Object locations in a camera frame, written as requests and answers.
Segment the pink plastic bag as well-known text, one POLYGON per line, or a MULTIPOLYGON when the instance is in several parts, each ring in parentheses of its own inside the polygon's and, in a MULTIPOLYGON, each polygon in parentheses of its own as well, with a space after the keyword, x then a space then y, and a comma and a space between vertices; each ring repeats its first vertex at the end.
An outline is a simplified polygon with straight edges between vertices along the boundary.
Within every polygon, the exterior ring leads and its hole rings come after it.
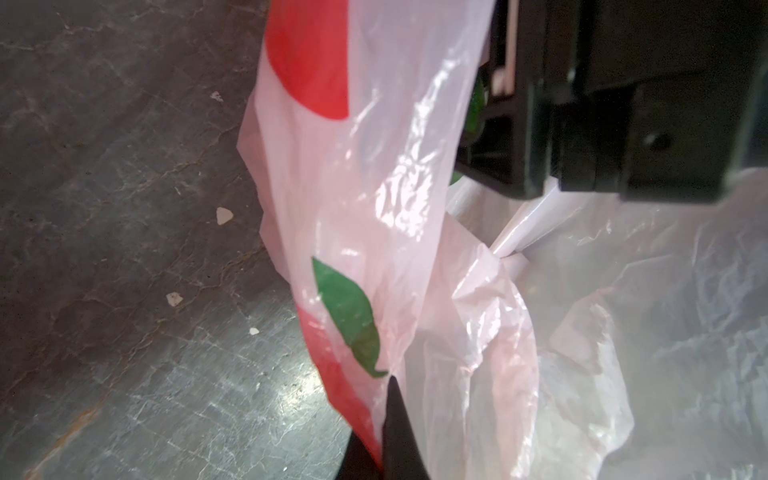
POLYGON ((767 164, 712 203, 458 172, 498 1, 274 1, 238 150, 328 401, 430 479, 763 479, 767 164))

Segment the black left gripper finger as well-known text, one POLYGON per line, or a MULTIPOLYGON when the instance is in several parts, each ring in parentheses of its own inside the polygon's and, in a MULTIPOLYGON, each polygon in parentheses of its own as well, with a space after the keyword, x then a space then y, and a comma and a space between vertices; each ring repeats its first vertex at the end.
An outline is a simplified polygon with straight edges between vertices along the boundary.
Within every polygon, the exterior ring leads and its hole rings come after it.
POLYGON ((336 480, 430 479, 419 453, 399 383, 395 377, 389 380, 387 394, 381 462, 377 464, 363 442, 352 433, 336 474, 336 480))

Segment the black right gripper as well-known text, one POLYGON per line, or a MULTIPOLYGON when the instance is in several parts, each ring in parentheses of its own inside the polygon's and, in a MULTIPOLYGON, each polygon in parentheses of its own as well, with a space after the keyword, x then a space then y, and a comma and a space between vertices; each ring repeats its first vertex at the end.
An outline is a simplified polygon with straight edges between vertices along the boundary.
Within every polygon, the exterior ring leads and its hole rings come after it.
POLYGON ((518 200, 712 203, 767 164, 763 1, 498 1, 459 173, 518 200))

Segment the dark green pepper fruit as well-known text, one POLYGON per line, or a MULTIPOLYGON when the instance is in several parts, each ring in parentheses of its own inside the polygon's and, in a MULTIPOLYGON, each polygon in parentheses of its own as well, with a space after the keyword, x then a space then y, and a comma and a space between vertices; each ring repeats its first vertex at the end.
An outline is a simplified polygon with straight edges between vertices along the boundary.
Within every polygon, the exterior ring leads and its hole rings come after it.
POLYGON ((482 135, 484 121, 481 118, 481 114, 486 106, 486 100, 484 74, 480 72, 475 78, 470 96, 456 161, 459 161, 461 155, 467 156, 469 149, 482 135))

